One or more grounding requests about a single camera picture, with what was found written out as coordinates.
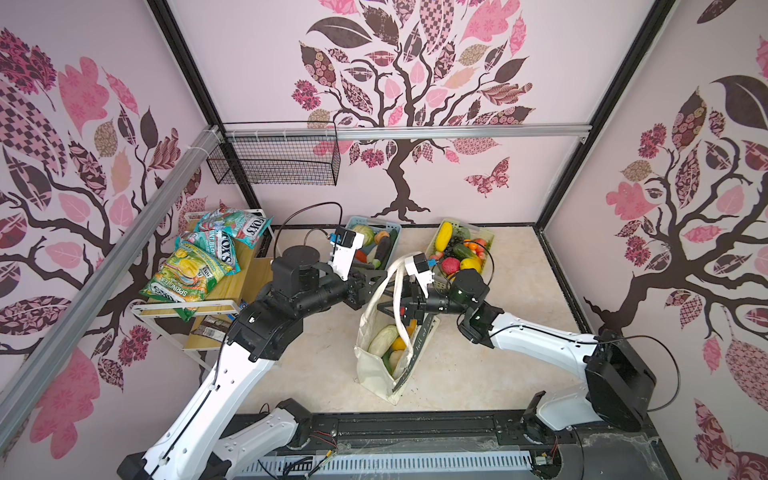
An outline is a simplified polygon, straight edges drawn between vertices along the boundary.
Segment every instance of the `wall mural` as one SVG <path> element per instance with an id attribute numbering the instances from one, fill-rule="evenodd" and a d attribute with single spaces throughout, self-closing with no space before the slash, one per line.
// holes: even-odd
<path id="1" fill-rule="evenodd" d="M 176 129 L 161 140 L 149 106 L 140 106 L 127 85 L 90 58 L 80 58 L 79 69 L 65 65 L 56 71 L 38 46 L 30 49 L 6 28 L 0 34 L 0 74 L 8 80 L 0 78 L 0 141 L 9 173 L 0 191 L 5 212 L 0 249 L 7 252 L 0 254 L 0 298 L 17 288 L 29 295 L 0 308 L 0 356 L 26 356 L 162 185 L 180 148 Z M 33 100 L 43 93 L 56 111 L 51 97 L 57 92 L 68 119 L 51 122 Z M 111 98 L 118 101 L 108 105 Z M 62 121 L 71 125 L 68 131 L 54 128 Z M 93 121 L 100 124 L 93 137 L 85 137 L 84 126 Z M 93 412 L 91 400 L 99 397 L 100 382 L 123 390 L 124 369 L 146 358 L 150 332 L 124 314 L 140 298 L 151 272 L 169 256 L 170 248 L 164 252 L 161 247 L 172 247 L 166 242 L 173 238 L 171 232 L 186 228 L 184 213 L 205 208 L 205 198 L 193 198 L 200 178 L 198 170 L 129 267 L 131 281 L 105 303 L 85 333 L 100 338 L 95 350 L 75 349 L 40 398 L 36 416 L 31 414 L 30 440 L 53 435 L 54 458 L 76 443 L 75 423 Z M 68 288 L 60 288 L 61 282 Z M 52 290 L 66 293 L 39 295 Z M 25 338 L 32 334 L 36 341 Z"/>
<path id="2" fill-rule="evenodd" d="M 319 1 L 344 16 L 323 18 L 308 31 L 325 35 L 338 48 L 323 51 L 300 42 L 312 81 L 299 80 L 292 97 L 312 111 L 310 127 L 323 128 L 329 121 L 344 127 L 520 124 L 534 110 L 504 107 L 533 88 L 511 82 L 526 59 L 514 58 L 526 36 L 522 14 L 510 19 L 520 9 L 519 0 L 456 0 L 464 7 L 462 17 L 472 12 L 464 31 L 453 28 L 454 0 L 424 0 L 418 8 L 416 0 L 367 0 L 360 7 L 353 0 Z M 457 46 L 466 39 L 474 41 L 457 56 Z M 363 45 L 371 52 L 350 58 L 347 49 Z M 372 91 L 373 99 L 363 88 Z M 488 102 L 490 111 L 483 105 Z M 397 195 L 374 217 L 397 212 L 400 220 L 414 223 L 407 213 L 429 208 L 410 198 L 403 170 L 407 160 L 432 162 L 441 154 L 459 162 L 460 155 L 498 145 L 492 138 L 459 138 L 451 144 L 429 138 L 341 141 L 339 149 L 349 152 L 350 164 L 360 160 L 374 168 L 389 162 L 386 172 Z M 318 155 L 326 153 L 323 144 L 318 148 Z M 506 186 L 507 169 L 504 159 L 490 175 L 466 181 L 487 195 L 493 187 Z"/>

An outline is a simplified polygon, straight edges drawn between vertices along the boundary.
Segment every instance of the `candy bag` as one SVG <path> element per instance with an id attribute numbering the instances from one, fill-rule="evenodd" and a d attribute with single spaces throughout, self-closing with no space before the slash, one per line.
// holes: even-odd
<path id="1" fill-rule="evenodd" d="M 224 233 L 253 248 L 261 233 L 272 223 L 272 217 L 253 215 L 236 208 L 221 207 L 205 214 L 194 228 L 196 232 L 222 230 Z"/>
<path id="2" fill-rule="evenodd" d="M 200 302 L 232 270 L 192 243 L 181 242 L 140 293 L 165 302 Z M 175 309 L 188 321 L 197 308 Z"/>
<path id="3" fill-rule="evenodd" d="M 197 248 L 213 255 L 217 259 L 232 267 L 227 275 L 234 275 L 240 271 L 237 264 L 234 242 L 229 235 L 221 230 L 208 230 L 205 232 L 182 233 L 176 237 L 176 248 L 182 242 L 192 243 Z"/>

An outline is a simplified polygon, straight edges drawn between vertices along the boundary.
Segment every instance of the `wire basket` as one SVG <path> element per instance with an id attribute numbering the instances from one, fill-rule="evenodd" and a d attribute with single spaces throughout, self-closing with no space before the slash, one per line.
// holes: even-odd
<path id="1" fill-rule="evenodd" d="M 274 128 L 276 124 L 293 128 Z M 228 134 L 227 143 L 219 144 L 208 157 L 208 167 L 218 184 L 237 183 L 228 162 L 235 160 L 251 184 L 336 185 L 341 155 L 333 122 L 248 125 L 254 129 Z"/>

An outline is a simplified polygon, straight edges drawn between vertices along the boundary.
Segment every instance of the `pink leaf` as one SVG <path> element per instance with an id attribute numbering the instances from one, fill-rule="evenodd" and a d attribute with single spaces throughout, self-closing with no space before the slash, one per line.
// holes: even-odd
<path id="1" fill-rule="evenodd" d="M 402 107 L 397 107 L 389 114 L 389 119 L 386 122 L 387 127 L 394 127 L 400 122 L 402 118 Z"/>
<path id="2" fill-rule="evenodd" d="M 714 372 L 717 370 L 717 367 L 720 366 L 720 359 L 723 357 L 717 337 L 713 336 L 704 342 L 704 348 L 702 348 L 701 352 L 704 354 L 704 362 L 707 362 L 710 371 Z"/>
<path id="3" fill-rule="evenodd" d="M 397 97 L 400 95 L 400 85 L 391 78 L 387 78 L 386 82 L 384 82 L 384 95 L 386 95 L 387 98 Z"/>
<path id="4" fill-rule="evenodd" d="M 424 75 L 424 67 L 422 67 L 422 62 L 417 61 L 411 69 L 411 85 L 418 85 L 422 83 L 424 81 Z"/>
<path id="5" fill-rule="evenodd" d="M 427 94 L 427 105 L 429 105 L 432 108 L 437 108 L 440 106 L 443 100 L 445 100 L 445 96 L 448 94 L 448 91 L 444 88 L 438 88 L 437 90 L 432 90 Z"/>
<path id="6" fill-rule="evenodd" d="M 455 164 L 458 163 L 458 155 L 456 154 L 456 152 L 448 148 L 445 149 L 445 158 L 447 158 L 449 161 Z"/>
<path id="7" fill-rule="evenodd" d="M 61 103 L 67 110 L 72 123 L 83 134 L 83 125 L 89 120 L 99 120 L 107 116 L 103 109 L 109 100 L 109 91 L 99 85 L 96 62 L 88 57 L 80 57 L 82 73 L 70 65 L 65 72 L 58 72 L 58 90 Z"/>
<path id="8" fill-rule="evenodd" d="M 129 227 L 134 221 L 134 210 L 125 194 L 119 196 L 109 208 L 109 220 L 119 227 Z"/>
<path id="9" fill-rule="evenodd" d="M 83 247 L 75 242 L 59 242 L 45 248 L 45 252 L 57 265 L 75 268 L 83 258 Z"/>
<path id="10" fill-rule="evenodd" d="M 520 0 L 508 0 L 503 7 L 502 0 L 486 0 L 472 14 L 462 40 L 475 37 L 482 41 L 491 41 L 493 35 L 507 31 L 509 23 L 506 19 L 511 17 L 518 8 L 520 8 Z"/>
<path id="11" fill-rule="evenodd" d="M 717 199 L 717 209 L 724 214 L 736 215 L 744 206 L 744 189 L 736 185 Z"/>
<path id="12" fill-rule="evenodd" d="M 91 216 L 91 208 L 75 195 L 59 194 L 58 201 L 61 209 L 73 222 L 85 222 Z"/>
<path id="13" fill-rule="evenodd" d="M 763 247 L 757 252 L 755 268 L 763 275 L 768 275 L 768 247 Z"/>
<path id="14" fill-rule="evenodd" d="M 515 21 L 515 25 L 512 27 L 512 35 L 509 38 L 509 51 L 512 53 L 513 57 L 520 48 L 522 48 L 523 43 L 525 43 L 526 30 L 527 28 L 525 27 L 523 16 L 520 15 Z"/>
<path id="15" fill-rule="evenodd" d="M 717 235 L 719 235 L 722 231 L 723 229 L 720 227 L 715 227 L 714 225 L 704 225 L 702 227 L 696 227 L 688 230 L 687 233 L 683 234 L 683 237 L 686 237 L 688 240 L 694 243 L 703 243 L 712 240 L 714 237 L 717 237 Z"/>

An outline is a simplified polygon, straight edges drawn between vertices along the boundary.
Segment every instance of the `beige tabletop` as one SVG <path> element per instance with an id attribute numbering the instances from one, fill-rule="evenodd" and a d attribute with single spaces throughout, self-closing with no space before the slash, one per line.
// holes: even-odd
<path id="1" fill-rule="evenodd" d="M 547 326 L 578 331 L 549 263 L 530 227 L 493 229 L 498 262 L 487 301 Z M 284 230 L 281 249 L 300 245 L 307 230 Z M 432 228 L 404 228 L 396 256 L 422 251 Z M 313 232 L 308 244 L 327 260 L 329 244 Z M 362 310 L 340 304 L 304 320 L 304 333 L 275 368 L 253 388 L 239 413 L 259 412 L 268 402 L 294 398 L 311 412 L 524 409 L 541 390 L 556 390 L 576 378 L 521 353 L 473 345 L 456 329 L 455 316 L 441 316 L 397 406 L 356 383 L 354 346 Z"/>

